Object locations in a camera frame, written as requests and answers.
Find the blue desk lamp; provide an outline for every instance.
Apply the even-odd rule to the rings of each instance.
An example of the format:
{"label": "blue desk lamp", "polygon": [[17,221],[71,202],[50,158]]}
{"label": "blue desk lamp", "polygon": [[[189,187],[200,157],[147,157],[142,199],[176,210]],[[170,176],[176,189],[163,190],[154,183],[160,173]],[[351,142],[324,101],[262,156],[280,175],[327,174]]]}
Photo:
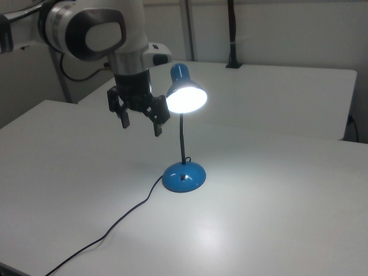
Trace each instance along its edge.
{"label": "blue desk lamp", "polygon": [[202,107],[207,101],[207,94],[190,79],[188,67],[183,63],[175,64],[170,71],[172,86],[169,88],[166,101],[169,111],[180,113],[180,147],[182,161],[171,165],[163,173],[164,186],[177,193],[185,193],[199,188],[206,180],[206,172],[197,163],[186,161],[183,113],[188,113]]}

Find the blue lamp shade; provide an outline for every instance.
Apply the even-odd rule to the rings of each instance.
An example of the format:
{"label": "blue lamp shade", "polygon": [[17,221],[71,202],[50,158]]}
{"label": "blue lamp shade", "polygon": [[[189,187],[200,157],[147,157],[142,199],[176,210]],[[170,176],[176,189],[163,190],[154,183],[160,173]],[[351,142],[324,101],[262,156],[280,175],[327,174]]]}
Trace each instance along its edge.
{"label": "blue lamp shade", "polygon": [[206,103],[206,92],[190,79],[189,70],[185,64],[175,64],[170,74],[173,83],[166,95],[169,111],[188,113],[201,108]]}

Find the light bulb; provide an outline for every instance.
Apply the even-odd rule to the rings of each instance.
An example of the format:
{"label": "light bulb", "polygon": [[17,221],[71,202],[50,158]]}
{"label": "light bulb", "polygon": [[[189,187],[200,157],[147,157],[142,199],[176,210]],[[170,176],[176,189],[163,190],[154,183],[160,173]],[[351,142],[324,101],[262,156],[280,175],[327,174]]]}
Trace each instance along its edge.
{"label": "light bulb", "polygon": [[183,87],[167,97],[167,107],[174,113],[188,113],[202,107],[207,101],[207,94],[202,89]]}

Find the black pole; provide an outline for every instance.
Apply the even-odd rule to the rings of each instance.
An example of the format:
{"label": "black pole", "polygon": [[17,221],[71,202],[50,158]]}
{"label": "black pole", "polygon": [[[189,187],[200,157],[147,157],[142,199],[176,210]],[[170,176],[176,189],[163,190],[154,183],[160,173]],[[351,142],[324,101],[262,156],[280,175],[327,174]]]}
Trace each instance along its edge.
{"label": "black pole", "polygon": [[180,150],[182,152],[182,164],[185,165],[185,149],[184,149],[184,135],[183,135],[183,113],[180,114]]}
{"label": "black pole", "polygon": [[228,17],[229,17],[229,34],[230,34],[230,57],[226,68],[238,69],[242,63],[237,62],[236,59],[236,19],[234,11],[234,0],[228,0]]}

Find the blue lamp base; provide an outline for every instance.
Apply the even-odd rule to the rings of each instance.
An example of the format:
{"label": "blue lamp base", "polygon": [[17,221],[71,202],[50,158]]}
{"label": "blue lamp base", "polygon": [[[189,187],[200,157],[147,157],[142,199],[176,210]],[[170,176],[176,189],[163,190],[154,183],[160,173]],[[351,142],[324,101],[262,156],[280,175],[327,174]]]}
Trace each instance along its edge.
{"label": "blue lamp base", "polygon": [[182,162],[171,165],[162,176],[163,185],[170,191],[186,193],[193,191],[205,182],[206,172],[194,162]]}

